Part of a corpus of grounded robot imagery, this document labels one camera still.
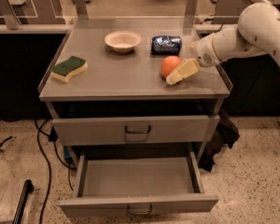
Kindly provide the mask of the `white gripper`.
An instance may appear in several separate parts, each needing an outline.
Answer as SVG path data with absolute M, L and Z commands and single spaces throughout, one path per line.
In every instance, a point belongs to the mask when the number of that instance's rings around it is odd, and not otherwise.
M 184 78 L 190 77 L 199 72 L 200 66 L 209 68 L 221 64 L 218 58 L 214 45 L 214 37 L 208 35 L 200 40 L 192 42 L 189 45 L 190 54 L 195 59 L 183 60 L 166 78 L 169 85 L 174 85 Z

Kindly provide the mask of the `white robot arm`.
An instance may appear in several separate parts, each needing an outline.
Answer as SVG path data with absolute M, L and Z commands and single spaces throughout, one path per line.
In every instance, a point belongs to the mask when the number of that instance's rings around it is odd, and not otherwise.
M 269 54 L 280 68 L 280 12 L 271 4 L 255 3 L 243 10 L 238 22 L 189 45 L 190 57 L 166 77 L 169 85 L 233 58 Z

